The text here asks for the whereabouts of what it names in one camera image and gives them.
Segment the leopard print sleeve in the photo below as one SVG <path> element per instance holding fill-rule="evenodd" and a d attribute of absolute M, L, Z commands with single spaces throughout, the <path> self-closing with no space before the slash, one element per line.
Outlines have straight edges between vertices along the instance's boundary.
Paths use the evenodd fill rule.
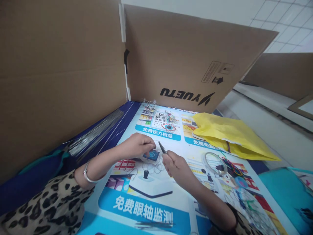
<path fill-rule="evenodd" d="M 76 234 L 84 216 L 84 202 L 93 189 L 82 189 L 74 171 L 48 182 L 43 191 L 17 210 L 7 213 L 0 231 L 7 234 Z"/>
<path fill-rule="evenodd" d="M 217 234 L 217 235 L 263 235 L 259 230 L 257 230 L 255 227 L 251 226 L 249 221 L 235 208 L 233 208 L 230 204 L 228 204 L 228 207 L 232 210 L 236 217 L 236 227 L 232 231 L 223 232 L 221 231 L 215 224 L 212 223 L 212 229 L 210 231 L 210 234 Z"/>

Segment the picture frame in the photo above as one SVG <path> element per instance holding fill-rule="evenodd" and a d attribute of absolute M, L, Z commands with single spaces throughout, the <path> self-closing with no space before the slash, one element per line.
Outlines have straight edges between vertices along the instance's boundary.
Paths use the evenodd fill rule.
<path fill-rule="evenodd" d="M 308 95 L 290 105 L 288 110 L 313 120 L 313 94 Z"/>

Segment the leopard print shirt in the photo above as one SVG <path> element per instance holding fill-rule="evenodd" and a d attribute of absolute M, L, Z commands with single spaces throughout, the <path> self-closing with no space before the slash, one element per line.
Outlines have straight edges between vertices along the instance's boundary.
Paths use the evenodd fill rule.
<path fill-rule="evenodd" d="M 29 202 L 2 216 L 0 234 L 76 234 L 92 193 L 77 184 L 74 171 L 55 177 Z"/>

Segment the yellow plastic bag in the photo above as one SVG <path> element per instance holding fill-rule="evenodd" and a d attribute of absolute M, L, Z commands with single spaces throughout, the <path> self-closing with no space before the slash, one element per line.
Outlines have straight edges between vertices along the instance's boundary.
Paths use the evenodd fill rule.
<path fill-rule="evenodd" d="M 198 129 L 194 134 L 210 144 L 228 150 L 240 158 L 250 160 L 280 161 L 267 145 L 241 120 L 220 117 L 208 113 L 193 116 Z"/>

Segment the bundle of metal wire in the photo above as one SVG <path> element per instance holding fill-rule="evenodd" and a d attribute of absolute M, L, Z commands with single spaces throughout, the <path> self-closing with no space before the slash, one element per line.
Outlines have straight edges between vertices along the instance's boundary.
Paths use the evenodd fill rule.
<path fill-rule="evenodd" d="M 74 140 L 69 146 L 69 153 L 73 157 L 78 157 L 79 163 L 95 146 L 110 132 L 112 127 L 124 116 L 124 112 L 117 109 L 98 125 L 91 129 L 82 137 Z"/>

